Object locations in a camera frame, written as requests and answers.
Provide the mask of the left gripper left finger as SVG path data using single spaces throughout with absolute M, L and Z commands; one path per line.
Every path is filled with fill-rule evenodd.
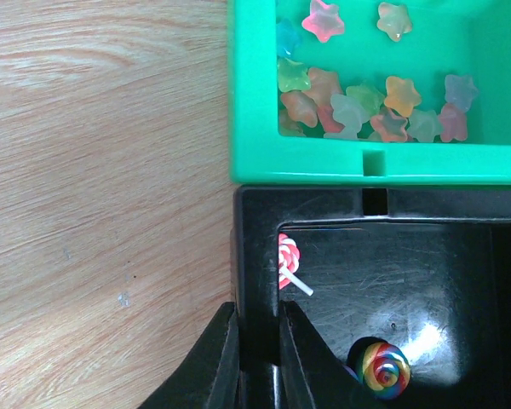
M 239 376 L 238 316 L 224 302 L 179 367 L 141 408 L 235 408 Z

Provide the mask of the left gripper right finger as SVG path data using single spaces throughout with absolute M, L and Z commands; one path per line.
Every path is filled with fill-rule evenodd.
M 384 407 L 344 368 L 293 301 L 279 304 L 279 349 L 289 408 Z

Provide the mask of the green black bin set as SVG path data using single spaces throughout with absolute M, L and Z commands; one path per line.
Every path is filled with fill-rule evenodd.
M 372 343 L 397 346 L 411 380 L 383 408 L 511 408 L 511 1 L 410 2 L 410 37 L 345 1 L 345 36 L 306 35 L 301 58 L 345 79 L 405 74 L 436 107 L 447 72 L 480 95 L 465 142 L 418 144 L 278 131 L 276 25 L 305 1 L 228 4 L 235 299 L 243 408 L 289 408 L 279 304 L 296 302 L 358 380 Z M 278 235 L 301 252 L 278 288 Z

